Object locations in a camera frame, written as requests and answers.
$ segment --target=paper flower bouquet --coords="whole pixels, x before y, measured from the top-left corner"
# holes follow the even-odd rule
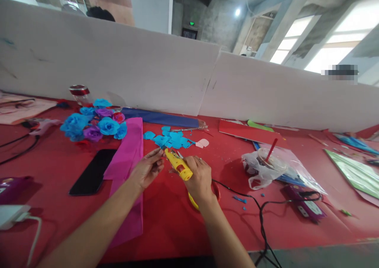
[[[60,127],[72,142],[84,139],[98,142],[103,136],[122,140],[127,132],[123,113],[109,109],[112,106],[105,99],[97,99],[93,107],[82,107],[80,113],[69,116]]]

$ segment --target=red straw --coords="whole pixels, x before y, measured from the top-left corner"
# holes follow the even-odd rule
[[[267,155],[267,157],[265,159],[266,162],[268,162],[268,159],[270,158],[270,155],[271,155],[272,151],[274,150],[274,147],[275,147],[277,141],[278,141],[278,139],[275,139],[274,142],[272,143],[270,151],[268,152],[268,155]]]

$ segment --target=hand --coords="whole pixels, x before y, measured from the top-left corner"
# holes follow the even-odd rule
[[[211,188],[211,167],[197,156],[184,157],[183,160],[193,173],[192,177],[184,182],[188,192],[199,206],[211,201],[214,196]]]
[[[142,190],[146,189],[155,177],[158,176],[158,173],[163,170],[163,156],[164,151],[160,148],[145,155],[131,172],[130,179],[135,181],[137,186],[140,186]]]

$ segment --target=white partition board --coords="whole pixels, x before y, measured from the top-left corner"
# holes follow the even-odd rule
[[[197,115],[220,46],[0,0],[0,89]]]
[[[379,88],[221,52],[199,114],[355,132],[379,123]]]

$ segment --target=white power adapter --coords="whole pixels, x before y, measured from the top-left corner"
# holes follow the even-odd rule
[[[0,230],[13,227],[16,222],[23,221],[30,213],[28,205],[1,205],[0,206]]]
[[[41,232],[42,220],[38,217],[33,217],[28,212],[30,206],[28,205],[0,205],[0,230],[7,230],[13,227],[15,223],[23,222],[25,219],[34,219],[38,221],[36,236],[30,249],[27,266],[30,265],[34,248],[36,247],[39,233]]]

